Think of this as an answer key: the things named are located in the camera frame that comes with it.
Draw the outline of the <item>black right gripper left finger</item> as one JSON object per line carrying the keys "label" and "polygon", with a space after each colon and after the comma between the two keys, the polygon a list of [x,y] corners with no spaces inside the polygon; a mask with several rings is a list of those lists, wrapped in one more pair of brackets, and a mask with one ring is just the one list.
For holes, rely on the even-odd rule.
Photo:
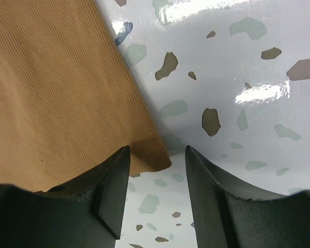
{"label": "black right gripper left finger", "polygon": [[124,146],[46,192],[0,184],[0,247],[114,247],[129,171],[130,148]]}

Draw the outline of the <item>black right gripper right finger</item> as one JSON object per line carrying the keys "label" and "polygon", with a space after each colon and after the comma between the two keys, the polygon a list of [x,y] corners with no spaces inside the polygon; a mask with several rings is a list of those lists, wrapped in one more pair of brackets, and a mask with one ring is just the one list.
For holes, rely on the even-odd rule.
{"label": "black right gripper right finger", "polygon": [[198,247],[310,247],[310,190],[261,189],[191,146],[185,168]]}

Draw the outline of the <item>tan ribbed tank top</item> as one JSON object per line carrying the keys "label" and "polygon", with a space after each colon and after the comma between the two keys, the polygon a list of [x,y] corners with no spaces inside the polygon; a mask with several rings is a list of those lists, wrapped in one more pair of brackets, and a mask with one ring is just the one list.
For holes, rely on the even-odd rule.
{"label": "tan ribbed tank top", "polygon": [[46,191],[131,149],[171,165],[94,1],[0,1],[0,183]]}

